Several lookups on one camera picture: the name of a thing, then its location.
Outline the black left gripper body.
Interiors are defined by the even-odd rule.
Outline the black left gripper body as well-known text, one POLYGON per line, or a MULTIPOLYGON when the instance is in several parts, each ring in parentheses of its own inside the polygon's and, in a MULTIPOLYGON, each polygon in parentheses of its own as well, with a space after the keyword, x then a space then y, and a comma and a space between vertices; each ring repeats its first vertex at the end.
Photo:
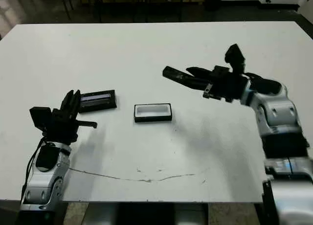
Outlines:
POLYGON ((43 136, 52 142, 74 143, 78 138, 80 126, 97 128, 97 122, 77 120, 77 110, 53 109, 48 119, 43 136))

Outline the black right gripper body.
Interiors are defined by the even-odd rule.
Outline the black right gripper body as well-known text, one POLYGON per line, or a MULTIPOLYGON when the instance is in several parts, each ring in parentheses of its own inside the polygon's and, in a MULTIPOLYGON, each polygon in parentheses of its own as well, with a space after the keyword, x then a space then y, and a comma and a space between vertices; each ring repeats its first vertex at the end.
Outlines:
POLYGON ((203 98, 213 98, 217 100, 225 99, 226 102, 239 100, 248 83, 248 78, 230 72, 229 68, 215 66, 209 76, 209 83, 203 92, 203 98))

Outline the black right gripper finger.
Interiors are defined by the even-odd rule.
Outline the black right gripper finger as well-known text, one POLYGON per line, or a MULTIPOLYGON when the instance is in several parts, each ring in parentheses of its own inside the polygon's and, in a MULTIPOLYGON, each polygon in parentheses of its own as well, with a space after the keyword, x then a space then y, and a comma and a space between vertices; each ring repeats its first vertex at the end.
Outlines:
POLYGON ((212 71, 201 68, 201 67, 188 67, 186 69, 191 75, 196 78, 204 79, 204 80, 214 80, 215 76, 212 71))
POLYGON ((205 90, 208 81, 198 78, 185 78, 181 84, 194 90, 205 90))

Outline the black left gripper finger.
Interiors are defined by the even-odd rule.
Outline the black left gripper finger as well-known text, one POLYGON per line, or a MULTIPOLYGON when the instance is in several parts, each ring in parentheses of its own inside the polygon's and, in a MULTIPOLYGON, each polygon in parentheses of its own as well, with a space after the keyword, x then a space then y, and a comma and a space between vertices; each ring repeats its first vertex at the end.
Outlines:
POLYGON ((63 101, 61 102, 60 111, 65 111, 65 110, 69 109, 69 105, 70 105, 72 97, 73 97, 73 90, 70 90, 65 95, 63 101))
POLYGON ((79 90, 75 92, 71 100, 71 112, 78 113, 81 103, 81 93, 79 90))

